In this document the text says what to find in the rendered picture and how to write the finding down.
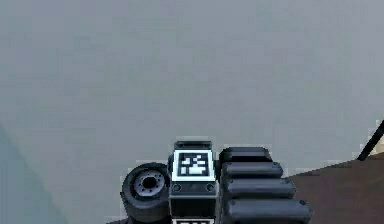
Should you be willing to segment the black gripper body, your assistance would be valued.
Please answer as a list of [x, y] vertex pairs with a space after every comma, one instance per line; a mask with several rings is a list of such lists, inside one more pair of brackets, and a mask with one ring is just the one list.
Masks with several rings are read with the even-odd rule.
[[120, 197], [130, 224], [169, 224], [169, 176], [163, 163], [144, 163], [125, 177]]

